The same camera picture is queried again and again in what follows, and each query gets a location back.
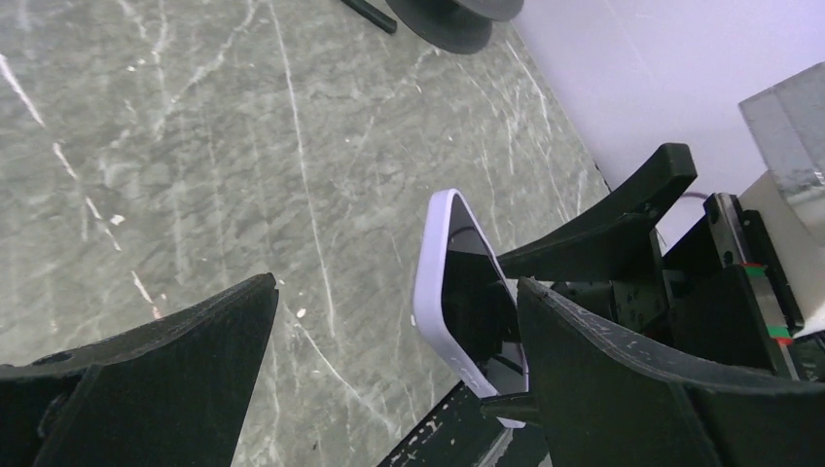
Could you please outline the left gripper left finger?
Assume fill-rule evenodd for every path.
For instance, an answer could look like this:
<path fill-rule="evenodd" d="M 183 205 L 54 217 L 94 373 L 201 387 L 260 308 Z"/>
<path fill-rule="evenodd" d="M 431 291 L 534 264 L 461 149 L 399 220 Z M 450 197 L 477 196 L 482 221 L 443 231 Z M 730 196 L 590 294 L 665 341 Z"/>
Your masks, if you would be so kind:
<path fill-rule="evenodd" d="M 254 275 L 116 336 L 1 368 L 5 466 L 228 466 L 278 290 Z"/>

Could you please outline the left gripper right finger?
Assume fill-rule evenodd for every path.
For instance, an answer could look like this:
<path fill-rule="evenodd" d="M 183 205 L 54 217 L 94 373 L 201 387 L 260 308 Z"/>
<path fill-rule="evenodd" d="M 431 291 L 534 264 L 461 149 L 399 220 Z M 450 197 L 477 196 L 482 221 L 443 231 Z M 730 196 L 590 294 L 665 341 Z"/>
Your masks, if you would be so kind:
<path fill-rule="evenodd" d="M 483 399 L 540 427 L 555 466 L 820 466 L 824 387 L 701 359 L 518 283 L 528 390 Z"/>

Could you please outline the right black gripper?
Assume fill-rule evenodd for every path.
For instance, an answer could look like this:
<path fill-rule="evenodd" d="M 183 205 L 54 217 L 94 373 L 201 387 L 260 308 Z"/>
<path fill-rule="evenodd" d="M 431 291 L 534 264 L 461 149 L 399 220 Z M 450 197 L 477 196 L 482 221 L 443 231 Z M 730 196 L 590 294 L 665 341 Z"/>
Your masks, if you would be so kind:
<path fill-rule="evenodd" d="M 668 253 L 651 245 L 657 224 L 697 177 L 689 146 L 664 143 L 606 198 L 500 255 L 499 265 L 508 278 L 606 281 L 558 282 L 554 289 L 684 353 L 778 377 L 823 379 L 824 339 L 795 338 L 804 319 L 757 211 L 714 194 Z"/>

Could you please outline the phone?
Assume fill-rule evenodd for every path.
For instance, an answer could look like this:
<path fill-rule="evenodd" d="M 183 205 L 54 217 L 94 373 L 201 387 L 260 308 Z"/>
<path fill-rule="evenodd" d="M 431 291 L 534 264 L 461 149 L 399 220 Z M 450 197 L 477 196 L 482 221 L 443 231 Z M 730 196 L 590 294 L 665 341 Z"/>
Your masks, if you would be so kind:
<path fill-rule="evenodd" d="M 476 397 L 528 390 L 516 300 L 456 189 L 430 198 L 412 308 L 423 339 Z"/>

